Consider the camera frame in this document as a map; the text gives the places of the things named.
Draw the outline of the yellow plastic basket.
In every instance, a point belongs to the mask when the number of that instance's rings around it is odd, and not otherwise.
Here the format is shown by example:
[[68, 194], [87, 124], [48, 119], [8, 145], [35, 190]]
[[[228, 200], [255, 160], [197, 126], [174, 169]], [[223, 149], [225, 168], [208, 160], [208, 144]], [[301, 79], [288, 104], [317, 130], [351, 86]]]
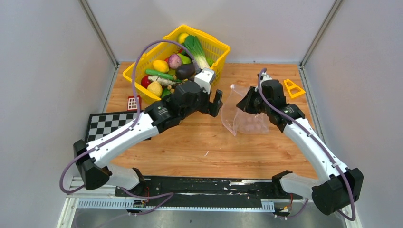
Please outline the yellow plastic basket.
[[[212, 35], [209, 35], [201, 30], [194, 29], [185, 24], [178, 26], [170, 34], [163, 37], [163, 39], [176, 41], [178, 35], [181, 33], [188, 33], [190, 35], [197, 36], [206, 54], [206, 57], [214, 60], [211, 69], [216, 73], [216, 77], [211, 86], [216, 86], [220, 80], [226, 57], [230, 53], [230, 46], [219, 41]], [[180, 47], [171, 43], [163, 42], [156, 44], [151, 50], [142, 54], [134, 75], [133, 68], [135, 64], [132, 64], [123, 72], [123, 77], [129, 82], [132, 82], [133, 78], [135, 79], [134, 86], [136, 89], [136, 94], [141, 96], [144, 102], [152, 104], [153, 102], [160, 100], [159, 97], [153, 95], [147, 89], [141, 86], [141, 79], [146, 76], [145, 70], [153, 69], [152, 63], [154, 60], [165, 59], [179, 50]]]

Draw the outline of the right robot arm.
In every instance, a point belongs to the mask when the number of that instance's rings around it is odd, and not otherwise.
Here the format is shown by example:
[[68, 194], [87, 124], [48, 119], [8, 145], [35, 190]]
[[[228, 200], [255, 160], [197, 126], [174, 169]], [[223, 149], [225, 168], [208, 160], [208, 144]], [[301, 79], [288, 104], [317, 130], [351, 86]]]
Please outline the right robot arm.
[[249, 114], [266, 114], [269, 121], [284, 133], [305, 155], [318, 178], [299, 176], [283, 171], [272, 177], [272, 194], [284, 198], [289, 193], [313, 200], [325, 215], [340, 211], [346, 206], [355, 209], [359, 200], [363, 173], [349, 168], [320, 140], [301, 109], [289, 104], [283, 86], [278, 80], [260, 82], [250, 87], [236, 105]]

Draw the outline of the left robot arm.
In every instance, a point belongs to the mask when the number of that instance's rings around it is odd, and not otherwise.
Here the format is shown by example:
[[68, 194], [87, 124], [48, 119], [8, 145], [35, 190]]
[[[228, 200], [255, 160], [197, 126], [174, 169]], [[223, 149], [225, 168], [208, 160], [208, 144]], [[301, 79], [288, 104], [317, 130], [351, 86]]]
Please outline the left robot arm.
[[178, 85], [173, 94], [153, 102], [134, 120], [110, 134], [88, 143], [75, 142], [76, 166], [85, 189], [95, 190], [109, 184], [141, 196], [146, 184], [139, 170], [113, 166], [111, 160], [137, 143], [178, 126], [195, 112], [216, 117], [222, 107], [223, 92], [217, 90], [212, 102], [210, 95], [196, 82], [186, 81]]

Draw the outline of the clear zip top bag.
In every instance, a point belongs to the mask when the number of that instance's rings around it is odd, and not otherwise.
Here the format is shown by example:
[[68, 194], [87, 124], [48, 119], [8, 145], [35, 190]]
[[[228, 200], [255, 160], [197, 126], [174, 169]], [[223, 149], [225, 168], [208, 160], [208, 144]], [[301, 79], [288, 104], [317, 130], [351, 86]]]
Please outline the clear zip top bag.
[[249, 114], [236, 107], [248, 92], [247, 87], [231, 84], [230, 94], [220, 110], [223, 126], [234, 136], [242, 134], [268, 134], [269, 119], [263, 114]]

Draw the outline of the green white bok choy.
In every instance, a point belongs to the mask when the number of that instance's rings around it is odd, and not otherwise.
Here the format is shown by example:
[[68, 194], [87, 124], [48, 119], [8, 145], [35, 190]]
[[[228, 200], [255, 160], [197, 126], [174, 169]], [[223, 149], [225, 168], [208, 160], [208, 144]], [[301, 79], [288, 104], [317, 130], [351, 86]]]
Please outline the green white bok choy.
[[210, 69], [210, 65], [207, 61], [205, 52], [197, 36], [187, 36], [184, 41], [184, 46], [192, 54], [192, 56], [194, 57], [193, 60], [195, 60], [200, 69]]

